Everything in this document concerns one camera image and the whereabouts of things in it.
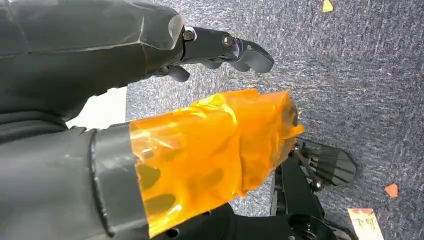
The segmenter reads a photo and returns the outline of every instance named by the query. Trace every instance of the robotic hand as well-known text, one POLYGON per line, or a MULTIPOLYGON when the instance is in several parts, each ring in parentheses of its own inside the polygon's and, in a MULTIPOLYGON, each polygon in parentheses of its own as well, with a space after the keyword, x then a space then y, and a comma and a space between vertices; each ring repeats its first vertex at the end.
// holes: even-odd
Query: robotic hand
POLYGON ((190 74, 180 66, 184 64, 201 63, 206 68, 215 70, 223 62, 227 62, 240 72, 253 69, 261 74, 271 71, 274 65, 273 58, 261 46, 233 37, 228 32, 186 27, 181 36, 184 45, 181 60, 162 66, 154 76, 168 75, 178 82, 185 82, 190 74))

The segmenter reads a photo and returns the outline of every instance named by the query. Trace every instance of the bolt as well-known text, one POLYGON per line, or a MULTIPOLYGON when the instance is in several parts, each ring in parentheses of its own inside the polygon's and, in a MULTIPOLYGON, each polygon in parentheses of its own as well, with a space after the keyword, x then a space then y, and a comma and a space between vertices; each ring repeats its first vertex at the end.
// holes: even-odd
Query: bolt
POLYGON ((231 36, 228 36, 228 35, 224 36, 224 38, 222 39, 222 44, 227 49, 232 48, 233 47, 233 38, 231 36))
POLYGON ((184 39, 185 41, 191 41, 194 38, 195 36, 193 35, 191 31, 185 31, 182 33, 182 39, 184 39))

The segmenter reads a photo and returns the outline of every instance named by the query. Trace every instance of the black plastic part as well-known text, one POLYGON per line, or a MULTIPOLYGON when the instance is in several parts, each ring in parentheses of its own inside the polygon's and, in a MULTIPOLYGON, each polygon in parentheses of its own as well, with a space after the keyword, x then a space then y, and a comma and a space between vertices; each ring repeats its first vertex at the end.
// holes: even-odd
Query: black plastic part
POLYGON ((327 185, 351 183, 357 175, 357 164, 342 149, 298 138, 296 144, 309 160, 309 168, 327 185))
POLYGON ((190 73, 181 66, 169 66, 168 75, 180 83, 184 83, 190 78, 190 73))
POLYGON ((91 146, 92 169, 108 231, 115 234, 147 225, 129 124, 99 130, 91 146))
POLYGON ((318 198, 309 188, 306 176, 295 159, 289 157, 280 165, 275 171, 274 180, 273 194, 277 193, 280 197, 278 202, 273 203, 274 206, 283 207, 277 207, 278 210, 272 216, 235 215, 227 203, 212 210, 211 214, 196 216, 174 227, 172 233, 178 232, 174 238, 163 233, 155 239, 337 240, 332 228, 324 220, 318 198))
POLYGON ((260 74, 271 71, 274 59, 265 49, 252 41, 238 38, 235 41, 240 45, 241 56, 237 61, 231 62, 231 66, 241 72, 246 72, 249 68, 260 74))

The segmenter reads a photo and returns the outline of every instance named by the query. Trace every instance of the amber translucent tape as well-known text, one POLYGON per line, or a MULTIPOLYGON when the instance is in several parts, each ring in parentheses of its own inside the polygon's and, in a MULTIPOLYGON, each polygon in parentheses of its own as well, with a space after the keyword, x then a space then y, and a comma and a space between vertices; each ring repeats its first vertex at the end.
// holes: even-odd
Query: amber translucent tape
POLYGON ((248 89, 132 121, 150 237, 259 187, 304 131, 295 117, 289 91, 248 89))

